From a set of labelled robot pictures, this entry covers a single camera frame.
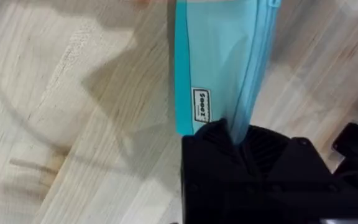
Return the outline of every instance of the black plastic vent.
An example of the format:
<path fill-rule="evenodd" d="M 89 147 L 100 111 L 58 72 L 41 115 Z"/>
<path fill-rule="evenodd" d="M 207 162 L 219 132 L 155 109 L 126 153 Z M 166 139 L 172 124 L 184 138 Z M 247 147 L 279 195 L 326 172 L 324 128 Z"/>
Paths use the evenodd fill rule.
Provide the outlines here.
<path fill-rule="evenodd" d="M 263 177 L 266 177 L 289 141 L 290 139 L 282 134 L 265 128 L 250 126 L 243 145 L 245 146 L 244 149 L 250 152 L 259 172 Z"/>

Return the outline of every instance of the reusable food storage bag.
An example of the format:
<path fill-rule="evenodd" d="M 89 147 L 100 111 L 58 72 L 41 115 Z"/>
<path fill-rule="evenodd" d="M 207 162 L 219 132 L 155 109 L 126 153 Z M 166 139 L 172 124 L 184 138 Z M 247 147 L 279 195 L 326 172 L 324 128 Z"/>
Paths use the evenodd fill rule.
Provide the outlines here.
<path fill-rule="evenodd" d="M 177 131 L 194 134 L 226 118 L 231 137 L 245 137 L 272 48 L 281 0 L 177 1 Z"/>

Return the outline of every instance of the light wood grain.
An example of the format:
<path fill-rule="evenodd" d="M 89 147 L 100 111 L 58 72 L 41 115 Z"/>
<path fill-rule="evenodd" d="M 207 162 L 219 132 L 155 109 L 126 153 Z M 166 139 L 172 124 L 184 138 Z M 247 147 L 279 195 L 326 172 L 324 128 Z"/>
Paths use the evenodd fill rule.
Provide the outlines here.
<path fill-rule="evenodd" d="M 98 106 L 103 80 L 84 80 L 131 48 L 135 17 L 104 18 L 109 4 L 0 1 L 0 223 L 31 223 Z"/>
<path fill-rule="evenodd" d="M 0 223 L 181 222 L 174 4 L 0 1 Z M 287 0 L 252 123 L 358 122 L 358 1 Z"/>

